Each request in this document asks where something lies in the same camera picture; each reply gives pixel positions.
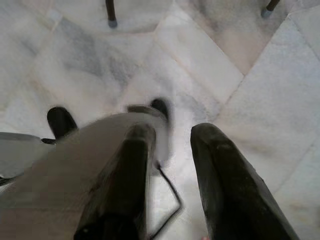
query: floor tile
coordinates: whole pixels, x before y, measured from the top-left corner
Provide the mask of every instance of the floor tile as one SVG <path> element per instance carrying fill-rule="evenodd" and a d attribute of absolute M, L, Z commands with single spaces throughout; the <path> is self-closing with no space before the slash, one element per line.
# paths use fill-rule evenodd
<path fill-rule="evenodd" d="M 121 54 L 140 65 L 153 44 L 152 34 L 116 34 L 103 38 Z"/>
<path fill-rule="evenodd" d="M 68 107 L 80 126 L 86 125 L 110 114 L 121 99 L 139 68 L 134 58 L 139 60 L 149 48 L 138 42 L 139 37 L 95 37 L 64 18 L 37 57 L 34 78 L 58 99 L 57 104 Z"/>
<path fill-rule="evenodd" d="M 320 5 L 318 0 L 301 0 L 303 8 L 309 9 Z"/>
<path fill-rule="evenodd" d="M 178 3 L 197 16 L 196 22 L 246 75 L 290 12 L 290 2 L 295 1 L 280 1 L 268 19 L 261 18 L 261 9 L 268 1 L 178 0 Z"/>
<path fill-rule="evenodd" d="M 228 57 L 191 20 L 170 14 L 159 27 L 157 39 L 221 103 L 228 100 L 243 79 Z"/>
<path fill-rule="evenodd" d="M 0 111 L 23 82 L 51 26 L 18 1 L 4 0 L 0 6 Z"/>
<path fill-rule="evenodd" d="M 10 123 L 20 134 L 54 138 L 47 122 L 47 112 L 55 98 L 34 81 L 20 84 L 5 109 L 1 121 Z"/>
<path fill-rule="evenodd" d="M 319 238 L 320 221 L 320 140 L 308 150 L 290 178 L 276 192 L 292 227 L 303 240 Z"/>
<path fill-rule="evenodd" d="M 215 121 L 272 192 L 320 130 L 319 64 L 295 24 L 286 20 Z"/>
<path fill-rule="evenodd" d="M 168 11 L 172 0 L 116 0 L 115 15 L 118 26 L 108 26 L 106 2 L 96 0 L 56 0 L 55 7 L 75 23 L 93 32 L 152 32 Z"/>
<path fill-rule="evenodd" d="M 320 6 L 293 13 L 290 18 L 320 59 Z"/>

